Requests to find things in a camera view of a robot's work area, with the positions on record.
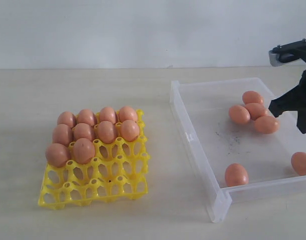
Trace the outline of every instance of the clear plastic container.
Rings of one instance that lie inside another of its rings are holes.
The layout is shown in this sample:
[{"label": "clear plastic container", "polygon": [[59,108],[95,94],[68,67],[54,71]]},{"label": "clear plastic container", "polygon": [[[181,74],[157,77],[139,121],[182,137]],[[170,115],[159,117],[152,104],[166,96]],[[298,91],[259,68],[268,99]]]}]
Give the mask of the clear plastic container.
[{"label": "clear plastic container", "polygon": [[[197,177],[205,187],[211,220],[221,222],[232,203],[306,191],[306,176],[291,167],[293,153],[306,152],[306,135],[285,112],[274,134],[258,134],[252,124],[239,126],[228,109],[242,104],[245,91],[259,92],[265,106],[276,97],[258,78],[180,84],[172,82],[171,106]],[[226,187],[224,173],[232,163],[242,164],[249,184]]]}]

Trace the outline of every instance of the egg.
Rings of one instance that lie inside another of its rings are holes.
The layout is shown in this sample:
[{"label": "egg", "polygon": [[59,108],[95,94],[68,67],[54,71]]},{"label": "egg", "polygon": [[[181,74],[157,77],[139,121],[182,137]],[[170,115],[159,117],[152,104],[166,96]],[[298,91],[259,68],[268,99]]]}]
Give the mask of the egg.
[{"label": "egg", "polygon": [[306,153],[296,152],[292,155],[291,164],[294,171],[300,175],[306,175]]},{"label": "egg", "polygon": [[83,109],[79,112],[77,116],[77,122],[79,124],[85,123],[93,127],[97,124],[97,119],[95,117],[95,114],[91,110]]},{"label": "egg", "polygon": [[99,112],[99,122],[102,122],[102,121],[109,121],[112,124],[117,123],[118,121],[117,114],[112,107],[110,106],[104,107]]},{"label": "egg", "polygon": [[66,162],[71,159],[68,147],[53,143],[48,146],[45,152],[47,162],[57,168],[65,166]]},{"label": "egg", "polygon": [[279,120],[273,116],[262,116],[254,122],[255,130],[262,134],[271,134],[279,129]]},{"label": "egg", "polygon": [[61,113],[57,119],[57,124],[66,124],[71,129],[76,126],[76,117],[74,114],[72,114],[70,111],[65,111]]},{"label": "egg", "polygon": [[75,161],[79,164],[87,164],[95,156],[95,147],[87,138],[78,139],[73,146]]},{"label": "egg", "polygon": [[93,141],[95,139],[94,129],[86,123],[79,123],[74,127],[74,138],[75,140],[81,138]]},{"label": "egg", "polygon": [[268,110],[264,107],[263,104],[258,104],[256,102],[252,102],[245,105],[245,108],[248,110],[251,115],[252,120],[256,120],[261,116],[266,116],[268,114]]},{"label": "egg", "polygon": [[121,137],[128,142],[135,141],[139,136],[140,129],[133,120],[125,120],[122,122],[119,132]]},{"label": "egg", "polygon": [[73,141],[73,131],[66,124],[59,124],[53,130],[53,143],[68,146]]},{"label": "egg", "polygon": [[251,116],[246,108],[241,105],[234,105],[228,110],[228,115],[236,124],[247,124]]},{"label": "egg", "polygon": [[245,104],[250,103],[259,103],[263,104],[264,99],[263,97],[256,91],[246,91],[242,96],[243,102]]},{"label": "egg", "polygon": [[110,121],[101,121],[97,126],[97,136],[103,143],[111,144],[117,138],[117,130]]},{"label": "egg", "polygon": [[119,121],[122,123],[125,120],[138,121],[138,116],[136,111],[130,106],[124,106],[119,110],[118,113]]},{"label": "egg", "polygon": [[225,182],[228,187],[248,184],[246,169],[241,164],[231,164],[225,171]]}]

